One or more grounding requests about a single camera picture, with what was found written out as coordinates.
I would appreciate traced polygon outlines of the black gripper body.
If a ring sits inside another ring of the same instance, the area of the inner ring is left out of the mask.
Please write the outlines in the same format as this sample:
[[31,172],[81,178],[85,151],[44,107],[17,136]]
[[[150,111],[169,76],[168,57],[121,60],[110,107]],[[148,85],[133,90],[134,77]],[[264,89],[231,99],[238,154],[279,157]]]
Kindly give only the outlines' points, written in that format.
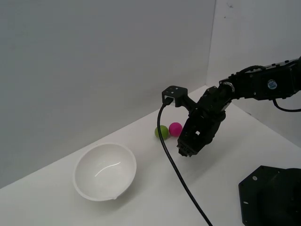
[[220,123],[226,115],[225,109],[232,102],[232,88],[230,86],[210,87],[197,102],[187,101],[191,123]]

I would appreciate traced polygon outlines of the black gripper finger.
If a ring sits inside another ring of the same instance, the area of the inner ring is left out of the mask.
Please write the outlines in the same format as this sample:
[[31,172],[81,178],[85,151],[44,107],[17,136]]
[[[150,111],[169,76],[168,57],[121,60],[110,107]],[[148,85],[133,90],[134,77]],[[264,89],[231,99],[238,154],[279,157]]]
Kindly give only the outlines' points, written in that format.
[[177,140],[178,153],[185,157],[197,155],[204,147],[204,117],[197,112],[191,113]]
[[197,124],[196,132],[199,132],[199,134],[196,139],[196,154],[212,142],[220,124],[221,122],[200,122]]

